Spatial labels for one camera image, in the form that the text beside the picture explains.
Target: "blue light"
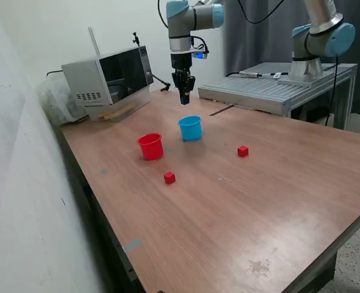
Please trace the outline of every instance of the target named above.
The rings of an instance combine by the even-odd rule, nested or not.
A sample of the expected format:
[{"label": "blue light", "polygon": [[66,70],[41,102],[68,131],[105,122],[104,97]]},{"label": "blue light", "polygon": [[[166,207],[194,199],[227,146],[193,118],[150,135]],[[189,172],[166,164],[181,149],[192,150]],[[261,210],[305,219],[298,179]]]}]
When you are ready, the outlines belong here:
[{"label": "blue light", "polygon": [[203,52],[196,52],[195,53],[195,58],[203,59]]}]

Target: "table leg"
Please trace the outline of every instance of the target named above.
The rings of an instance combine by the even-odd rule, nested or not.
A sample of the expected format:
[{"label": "table leg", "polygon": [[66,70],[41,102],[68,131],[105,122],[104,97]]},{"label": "table leg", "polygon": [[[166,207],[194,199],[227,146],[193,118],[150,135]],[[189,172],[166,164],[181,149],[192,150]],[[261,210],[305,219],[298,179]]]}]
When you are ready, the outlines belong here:
[{"label": "table leg", "polygon": [[334,110],[333,127],[347,129],[350,125],[353,94],[355,90],[356,76],[345,81],[336,88],[336,105]]},{"label": "table leg", "polygon": [[320,273],[307,284],[299,293],[316,293],[334,278],[337,254],[335,254],[322,268]]}]

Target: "red cube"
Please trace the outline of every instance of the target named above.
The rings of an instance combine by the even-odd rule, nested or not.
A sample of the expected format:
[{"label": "red cube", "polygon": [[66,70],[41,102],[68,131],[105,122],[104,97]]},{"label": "red cube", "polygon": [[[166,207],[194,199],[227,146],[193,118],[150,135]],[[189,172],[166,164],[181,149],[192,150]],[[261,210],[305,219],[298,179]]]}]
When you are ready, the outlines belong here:
[{"label": "red cube", "polygon": [[164,175],[164,180],[165,183],[167,184],[172,184],[176,181],[176,177],[175,174],[173,174],[172,172],[168,172]]},{"label": "red cube", "polygon": [[245,145],[240,146],[237,151],[239,157],[246,157],[247,155],[249,155],[249,149]]}]

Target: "plastic bag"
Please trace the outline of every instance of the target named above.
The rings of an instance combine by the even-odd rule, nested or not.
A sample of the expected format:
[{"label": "plastic bag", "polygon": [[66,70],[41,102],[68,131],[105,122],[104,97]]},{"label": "plastic bag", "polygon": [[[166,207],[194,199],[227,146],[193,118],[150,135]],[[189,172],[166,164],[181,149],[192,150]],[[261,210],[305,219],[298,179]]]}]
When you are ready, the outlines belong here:
[{"label": "plastic bag", "polygon": [[75,122],[87,116],[70,93],[63,72],[51,73],[39,86],[40,104],[54,125]]}]

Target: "red cup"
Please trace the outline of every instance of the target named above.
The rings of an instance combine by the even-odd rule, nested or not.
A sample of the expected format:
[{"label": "red cup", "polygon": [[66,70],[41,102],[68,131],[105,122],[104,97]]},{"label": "red cup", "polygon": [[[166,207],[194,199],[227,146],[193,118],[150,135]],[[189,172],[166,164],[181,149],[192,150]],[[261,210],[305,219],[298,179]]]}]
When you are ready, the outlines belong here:
[{"label": "red cup", "polygon": [[137,140],[145,160],[156,160],[164,155],[161,138],[162,135],[159,133],[149,133]]}]

